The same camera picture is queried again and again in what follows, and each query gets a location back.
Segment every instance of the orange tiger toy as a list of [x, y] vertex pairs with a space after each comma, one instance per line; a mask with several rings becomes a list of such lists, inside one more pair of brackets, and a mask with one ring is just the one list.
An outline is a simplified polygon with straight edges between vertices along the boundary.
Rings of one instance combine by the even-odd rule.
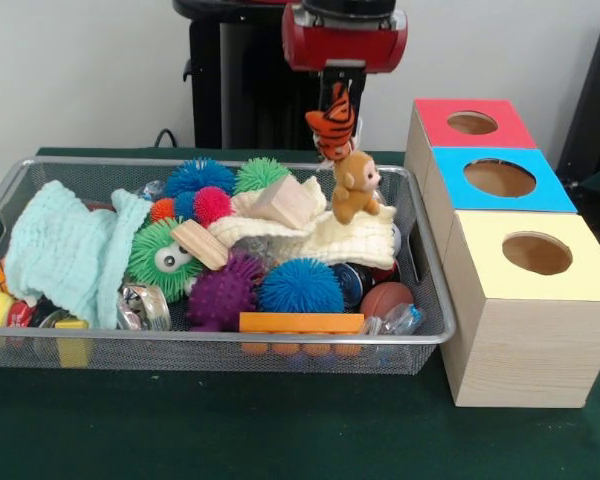
[[316, 148], [326, 160], [337, 162], [355, 149], [352, 139], [355, 118], [349, 91], [342, 83], [333, 86], [333, 103], [326, 112], [314, 110], [305, 114]]

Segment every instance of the black cable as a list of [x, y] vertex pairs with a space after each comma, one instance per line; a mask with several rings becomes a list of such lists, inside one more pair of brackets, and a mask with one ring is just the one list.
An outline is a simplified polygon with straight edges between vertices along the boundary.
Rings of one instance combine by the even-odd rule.
[[162, 137], [164, 137], [165, 134], [169, 136], [169, 139], [171, 140], [171, 146], [173, 148], [178, 148], [178, 142], [176, 140], [176, 137], [173, 134], [173, 132], [171, 130], [169, 130], [168, 128], [163, 128], [162, 130], [160, 130], [160, 133], [158, 134], [158, 138], [156, 138], [156, 141], [153, 143], [153, 147], [157, 148], [160, 146]]

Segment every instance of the metal basket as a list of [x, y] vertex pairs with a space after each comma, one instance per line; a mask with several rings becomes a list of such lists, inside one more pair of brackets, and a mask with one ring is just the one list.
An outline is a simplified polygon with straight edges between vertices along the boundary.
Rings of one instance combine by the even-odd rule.
[[[27, 202], [51, 181], [59, 180], [80, 198], [109, 202], [117, 188], [135, 190], [166, 179], [181, 161], [33, 157], [12, 168], [0, 184], [0, 258]], [[239, 162], [222, 162], [237, 169]], [[288, 164], [300, 180], [315, 175], [329, 197], [329, 170]], [[402, 232], [398, 263], [425, 321], [412, 336], [285, 335], [193, 333], [186, 331], [56, 330], [0, 328], [0, 367], [75, 367], [128, 370], [207, 370], [324, 373], [415, 374], [435, 346], [455, 331], [455, 318], [420, 192], [412, 174], [381, 166], [381, 193], [395, 205]], [[176, 329], [185, 329], [184, 307], [171, 305]], [[255, 355], [246, 347], [266, 350]], [[280, 355], [275, 344], [296, 345], [299, 353]]]

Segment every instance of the brown monkey toy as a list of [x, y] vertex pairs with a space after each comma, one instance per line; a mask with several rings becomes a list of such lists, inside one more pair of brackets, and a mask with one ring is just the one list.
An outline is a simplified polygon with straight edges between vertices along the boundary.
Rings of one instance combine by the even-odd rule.
[[373, 191], [381, 177], [370, 155], [356, 150], [333, 166], [336, 187], [333, 189], [331, 204], [333, 215], [343, 225], [351, 223], [360, 210], [371, 215], [380, 212], [378, 202], [373, 199]]

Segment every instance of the cream blanket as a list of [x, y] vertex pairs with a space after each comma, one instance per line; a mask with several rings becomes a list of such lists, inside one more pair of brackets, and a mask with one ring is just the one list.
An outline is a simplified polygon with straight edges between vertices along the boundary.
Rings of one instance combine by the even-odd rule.
[[327, 265], [353, 262], [388, 270], [393, 266], [394, 207], [381, 206], [377, 216], [359, 212], [349, 225], [341, 225], [330, 211], [316, 177], [303, 184], [317, 200], [313, 216], [302, 230], [278, 222], [248, 218], [251, 205], [262, 190], [245, 192], [231, 199], [234, 215], [209, 225], [209, 232], [227, 248], [244, 237], [271, 237], [277, 262], [294, 258], [316, 258]]

